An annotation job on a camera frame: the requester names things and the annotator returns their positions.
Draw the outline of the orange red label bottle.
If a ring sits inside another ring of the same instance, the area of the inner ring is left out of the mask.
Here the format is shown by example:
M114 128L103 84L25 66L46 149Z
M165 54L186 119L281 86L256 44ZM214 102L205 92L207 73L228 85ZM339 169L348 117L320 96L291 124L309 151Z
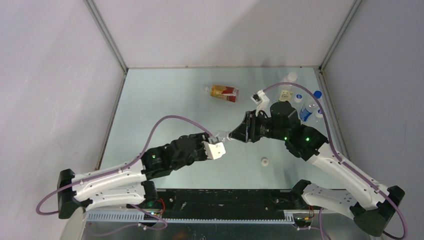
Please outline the orange red label bottle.
M204 88L205 92L213 97L227 102L235 103L237 101L239 90L235 87L224 85L210 85Z

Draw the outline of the blue white bottle cap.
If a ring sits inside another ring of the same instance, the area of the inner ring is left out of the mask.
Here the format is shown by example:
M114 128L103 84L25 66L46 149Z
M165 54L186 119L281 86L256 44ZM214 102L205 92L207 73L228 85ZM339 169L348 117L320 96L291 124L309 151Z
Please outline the blue white bottle cap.
M301 94L296 94L294 99L293 99L296 103L301 103L303 100L303 96Z

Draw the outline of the clear crushed plastic bottle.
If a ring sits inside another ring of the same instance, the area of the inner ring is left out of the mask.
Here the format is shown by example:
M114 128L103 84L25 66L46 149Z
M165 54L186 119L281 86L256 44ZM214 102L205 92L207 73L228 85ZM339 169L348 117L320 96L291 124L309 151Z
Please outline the clear crushed plastic bottle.
M299 112L300 109L302 108L302 104L303 104L303 95L302 94L296 94L293 97L293 107Z

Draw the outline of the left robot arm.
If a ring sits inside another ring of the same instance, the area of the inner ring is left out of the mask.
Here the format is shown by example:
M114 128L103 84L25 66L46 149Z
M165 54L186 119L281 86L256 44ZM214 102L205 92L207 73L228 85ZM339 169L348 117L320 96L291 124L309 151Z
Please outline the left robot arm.
M194 162L219 159L225 152L222 142L213 142L204 132L183 135L150 148L134 164L125 162L84 174L62 170L57 183L58 188L63 188L57 194L58 217L69 219L78 208L89 211L126 204L153 208L158 202L153 179L168 176Z

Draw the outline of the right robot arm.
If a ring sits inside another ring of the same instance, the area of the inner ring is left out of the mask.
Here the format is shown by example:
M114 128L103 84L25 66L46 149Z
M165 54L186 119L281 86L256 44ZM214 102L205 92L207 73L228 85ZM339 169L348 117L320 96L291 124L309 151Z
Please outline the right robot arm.
M325 135L302 124L296 109L287 101L272 104L270 116L247 111L242 123L228 136L244 143L261 138L284 141L292 155L325 171L344 187L331 190L300 180L291 189L291 204L297 209L310 205L339 213L371 236L385 233L405 196L400 187L387 187L365 174L335 150Z

